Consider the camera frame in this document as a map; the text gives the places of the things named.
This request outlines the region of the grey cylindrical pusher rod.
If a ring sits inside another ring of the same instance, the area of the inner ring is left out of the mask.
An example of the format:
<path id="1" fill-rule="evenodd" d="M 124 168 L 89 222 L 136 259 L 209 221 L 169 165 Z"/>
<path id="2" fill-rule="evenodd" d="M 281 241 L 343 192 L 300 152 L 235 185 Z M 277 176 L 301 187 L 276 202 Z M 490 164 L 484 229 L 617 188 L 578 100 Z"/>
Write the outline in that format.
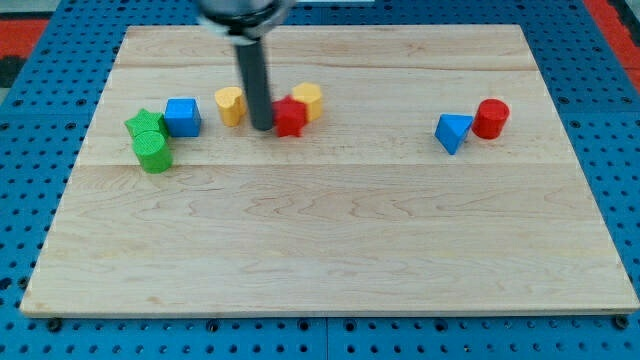
<path id="1" fill-rule="evenodd" d="M 273 109 L 262 39 L 235 45 L 234 50 L 251 124 L 256 130 L 269 131 L 273 127 Z"/>

